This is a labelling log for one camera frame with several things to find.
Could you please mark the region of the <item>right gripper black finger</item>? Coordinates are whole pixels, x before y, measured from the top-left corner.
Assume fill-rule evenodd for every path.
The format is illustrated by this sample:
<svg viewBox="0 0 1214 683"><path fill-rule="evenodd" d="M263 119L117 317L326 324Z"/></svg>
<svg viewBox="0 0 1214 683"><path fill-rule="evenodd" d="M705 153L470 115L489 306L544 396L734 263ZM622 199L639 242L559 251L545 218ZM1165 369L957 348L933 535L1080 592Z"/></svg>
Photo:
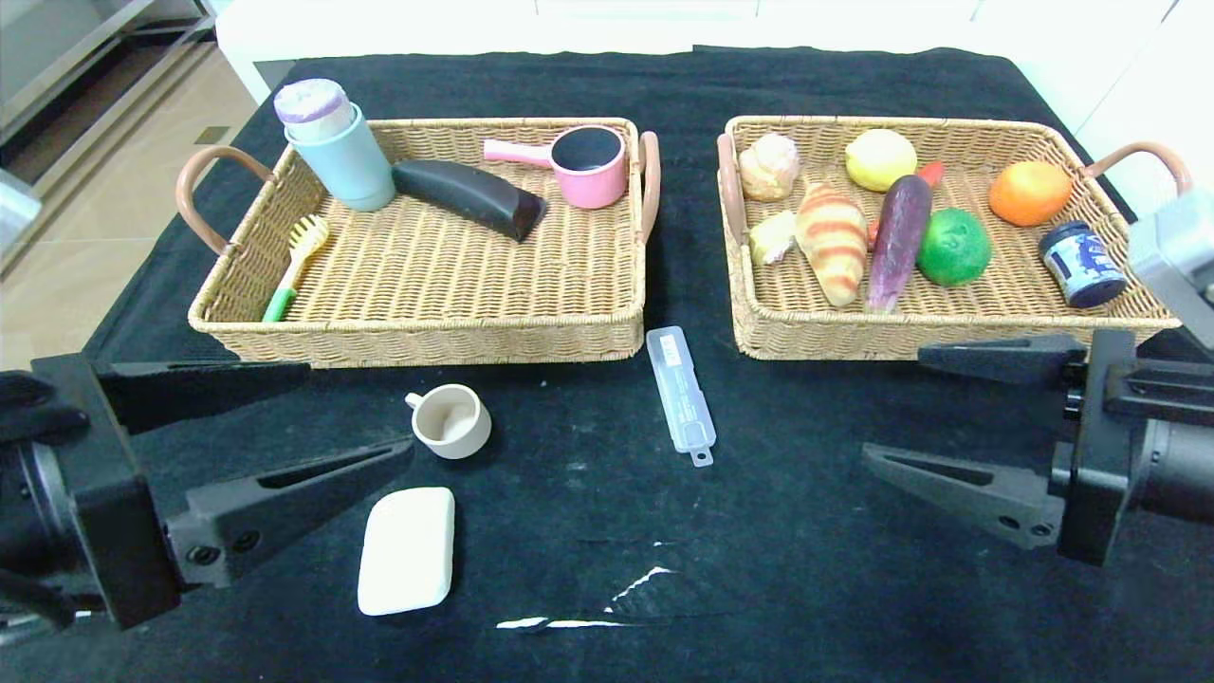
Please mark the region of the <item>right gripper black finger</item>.
<svg viewBox="0 0 1214 683"><path fill-rule="evenodd" d="M993 383L1061 389L1085 368L1088 346L1066 334L993 341L925 345L917 351L920 366Z"/></svg>
<svg viewBox="0 0 1214 683"><path fill-rule="evenodd" d="M1065 499L1046 476L868 442L861 459L877 479L1020 550L1057 543Z"/></svg>

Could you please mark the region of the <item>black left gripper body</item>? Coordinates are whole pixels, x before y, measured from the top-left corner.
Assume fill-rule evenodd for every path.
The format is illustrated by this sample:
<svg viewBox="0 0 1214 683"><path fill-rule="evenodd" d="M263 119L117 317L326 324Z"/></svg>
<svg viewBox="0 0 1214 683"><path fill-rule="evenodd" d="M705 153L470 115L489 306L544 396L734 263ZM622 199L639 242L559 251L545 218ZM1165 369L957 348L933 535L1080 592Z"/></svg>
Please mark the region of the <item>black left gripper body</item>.
<svg viewBox="0 0 1214 683"><path fill-rule="evenodd" d="M2 372L2 628L121 628L183 593L155 503L95 364L52 355Z"/></svg>

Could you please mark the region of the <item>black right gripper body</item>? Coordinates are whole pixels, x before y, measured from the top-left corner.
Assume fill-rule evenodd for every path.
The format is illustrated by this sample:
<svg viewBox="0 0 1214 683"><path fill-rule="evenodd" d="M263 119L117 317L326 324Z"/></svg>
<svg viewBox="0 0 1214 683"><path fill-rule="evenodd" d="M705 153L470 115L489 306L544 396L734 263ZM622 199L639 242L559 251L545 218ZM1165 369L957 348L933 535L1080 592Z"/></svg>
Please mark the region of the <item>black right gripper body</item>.
<svg viewBox="0 0 1214 683"><path fill-rule="evenodd" d="M1096 330L1063 489L1057 554L1102 567L1127 516L1212 525L1212 353L1141 358L1134 334Z"/></svg>

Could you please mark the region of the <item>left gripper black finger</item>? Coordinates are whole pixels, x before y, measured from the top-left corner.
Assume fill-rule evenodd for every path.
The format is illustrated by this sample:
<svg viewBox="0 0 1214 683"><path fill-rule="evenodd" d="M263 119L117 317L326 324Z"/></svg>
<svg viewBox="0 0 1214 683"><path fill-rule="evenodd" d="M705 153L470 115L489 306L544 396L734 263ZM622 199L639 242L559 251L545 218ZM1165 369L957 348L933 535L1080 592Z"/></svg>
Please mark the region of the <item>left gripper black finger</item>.
<svg viewBox="0 0 1214 683"><path fill-rule="evenodd" d="M306 362L121 362L95 369L130 436L291 392L312 372Z"/></svg>
<svg viewBox="0 0 1214 683"><path fill-rule="evenodd" d="M165 524L187 588L229 587L412 466L410 438L188 489Z"/></svg>

